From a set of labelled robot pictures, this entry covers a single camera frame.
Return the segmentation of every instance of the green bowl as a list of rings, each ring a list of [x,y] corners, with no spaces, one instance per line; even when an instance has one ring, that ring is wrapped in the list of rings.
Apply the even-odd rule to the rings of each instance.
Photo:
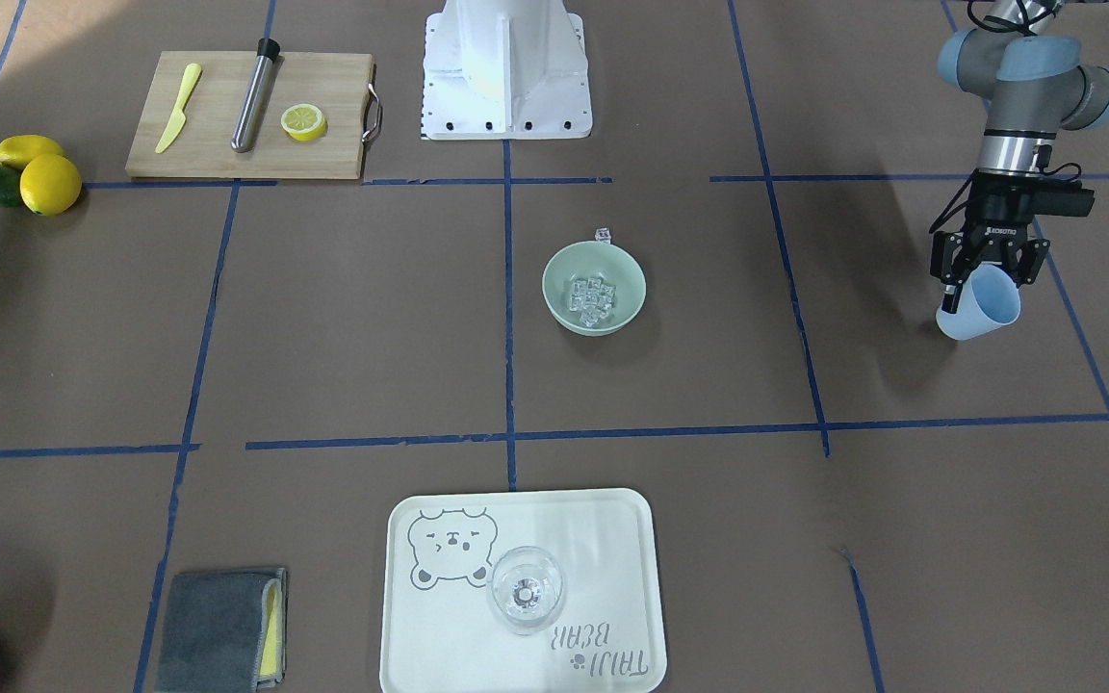
[[[580,316],[568,309],[568,294],[572,291],[572,277],[601,276],[615,288],[615,307],[597,327],[584,327]],[[542,272],[542,296],[546,307],[563,327],[586,337],[601,337],[619,332],[628,325],[644,304],[648,286],[644,273],[627,251],[600,241],[572,243],[554,253]]]

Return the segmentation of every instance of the yellow knife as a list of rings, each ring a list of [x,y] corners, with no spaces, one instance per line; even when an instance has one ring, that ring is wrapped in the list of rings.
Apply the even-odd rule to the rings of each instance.
[[[156,144],[157,154],[164,152],[169,145],[173,144],[173,140],[176,140],[177,133],[182,132],[182,126],[186,124],[186,114],[182,113],[182,109],[185,109],[186,101],[191,98],[191,91],[194,89],[194,83],[199,82],[202,73],[203,68],[197,62],[191,62],[184,73],[182,73],[182,86],[177,88],[177,101],[173,102],[171,122],[166,124],[165,132],[162,133],[162,141]]]

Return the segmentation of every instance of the lemon slice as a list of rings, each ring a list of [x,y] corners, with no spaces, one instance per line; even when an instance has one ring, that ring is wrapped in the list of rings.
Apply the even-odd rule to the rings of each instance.
[[[298,142],[308,142],[327,131],[327,121],[323,118],[319,106],[296,104],[281,114],[281,126]]]

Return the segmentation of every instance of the white tray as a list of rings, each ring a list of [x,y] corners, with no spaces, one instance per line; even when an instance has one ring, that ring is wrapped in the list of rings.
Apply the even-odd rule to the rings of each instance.
[[[427,538],[446,548],[454,532],[455,553]],[[505,625],[488,584],[492,561],[525,544],[564,575],[558,620],[528,636]],[[391,510],[387,552],[384,693],[647,693],[665,676],[653,517],[639,492],[414,496]]]

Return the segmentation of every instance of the cartoon bear face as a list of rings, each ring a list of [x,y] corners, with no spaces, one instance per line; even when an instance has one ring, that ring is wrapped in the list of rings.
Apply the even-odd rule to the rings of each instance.
[[[417,589],[434,588],[439,580],[467,580],[484,588],[490,578],[490,547],[499,528],[486,509],[471,514],[465,509],[423,510],[409,526],[415,565],[409,579]]]

